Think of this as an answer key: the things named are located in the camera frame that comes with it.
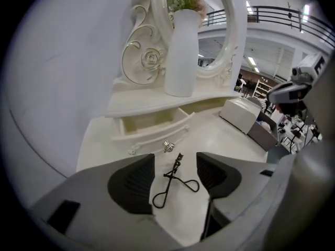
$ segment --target white box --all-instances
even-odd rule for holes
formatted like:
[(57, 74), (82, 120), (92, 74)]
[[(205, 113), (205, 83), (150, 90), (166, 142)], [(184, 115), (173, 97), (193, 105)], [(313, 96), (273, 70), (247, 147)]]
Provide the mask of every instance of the white box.
[(255, 103), (245, 98), (236, 98), (226, 101), (220, 116), (240, 129), (244, 134), (248, 134), (260, 111), (261, 107)]

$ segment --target white tabletop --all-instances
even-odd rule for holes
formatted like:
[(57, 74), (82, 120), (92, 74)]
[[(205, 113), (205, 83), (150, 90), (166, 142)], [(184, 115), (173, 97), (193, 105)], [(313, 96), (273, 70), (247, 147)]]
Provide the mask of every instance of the white tabletop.
[(164, 88), (149, 88), (116, 92), (107, 108), (107, 117), (142, 115), (171, 109), (211, 98), (240, 97), (241, 94), (229, 87), (213, 88), (196, 86), (190, 97), (174, 97), (166, 94)]
[[(176, 177), (184, 181), (195, 179), (200, 184), (199, 192), (193, 193), (179, 181), (172, 180), (165, 207), (153, 207), (157, 222), (183, 246), (199, 242), (208, 207), (208, 192), (197, 175), (196, 153), (211, 152), (261, 163), (267, 159), (267, 152), (256, 142), (219, 117), (220, 110), (215, 108), (196, 113), (189, 135), (171, 153), (155, 158), (151, 199), (165, 191), (168, 178), (163, 177), (163, 174), (172, 169), (179, 152), (184, 157)], [(104, 117), (91, 120), (81, 146), (77, 171), (129, 157), (128, 154), (118, 153), (113, 146), (110, 122), (110, 119)]]

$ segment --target white vase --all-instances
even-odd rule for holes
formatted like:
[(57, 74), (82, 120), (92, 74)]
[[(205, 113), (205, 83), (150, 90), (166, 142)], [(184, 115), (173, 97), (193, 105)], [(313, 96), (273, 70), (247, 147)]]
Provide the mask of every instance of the white vase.
[(198, 70), (198, 30), (201, 21), (196, 11), (174, 13), (174, 31), (166, 58), (165, 92), (176, 97), (190, 97)]

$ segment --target ornate mirror frame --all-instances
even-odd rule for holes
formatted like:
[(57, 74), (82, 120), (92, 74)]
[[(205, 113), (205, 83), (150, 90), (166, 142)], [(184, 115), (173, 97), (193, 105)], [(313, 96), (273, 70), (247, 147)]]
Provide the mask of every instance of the ornate mirror frame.
[[(238, 46), (236, 8), (233, 0), (221, 0), (226, 12), (227, 28), (224, 45), (206, 68), (198, 67), (198, 80), (211, 80), (229, 85), (232, 59)], [(134, 28), (121, 59), (122, 77), (113, 83), (114, 91), (156, 88), (163, 85), (165, 59), (173, 27), (166, 0), (132, 0)]]
[[(232, 0), (221, 0), (226, 13), (227, 31), (224, 45), (214, 62), (206, 68), (199, 67), (198, 78), (212, 78), (222, 72), (222, 68), (229, 65), (230, 60), (235, 54), (237, 48), (237, 31), (235, 7)], [(168, 6), (166, 0), (152, 0), (152, 11), (156, 25), (160, 30), (162, 39), (169, 47), (172, 38), (173, 27), (168, 15)]]

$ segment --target white wall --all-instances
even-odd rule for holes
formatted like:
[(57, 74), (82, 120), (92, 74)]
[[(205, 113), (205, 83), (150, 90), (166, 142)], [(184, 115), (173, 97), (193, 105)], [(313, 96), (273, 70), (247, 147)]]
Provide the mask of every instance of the white wall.
[(281, 78), (286, 79), (286, 80), (290, 80), (291, 75), (292, 75), (292, 67), (291, 66), (289, 67), (286, 65), (279, 66), (279, 69), (276, 73), (276, 76), (280, 76)]
[(224, 9), (224, 6), (221, 0), (205, 0), (205, 1), (207, 5), (211, 6), (214, 9), (214, 11)]
[(292, 55), (290, 66), (279, 70), (277, 75), (283, 79), (290, 80), (292, 75), (292, 68), (299, 66), (300, 62), (303, 60), (303, 54), (304, 53), (302, 50), (295, 49)]
[(1, 153), (6, 175), (21, 204), (29, 208), (66, 178), (47, 165), (25, 141), (3, 97), (0, 119)]
[(34, 149), (66, 176), (120, 72), (130, 1), (37, 0), (12, 42), (4, 67), (9, 108)]

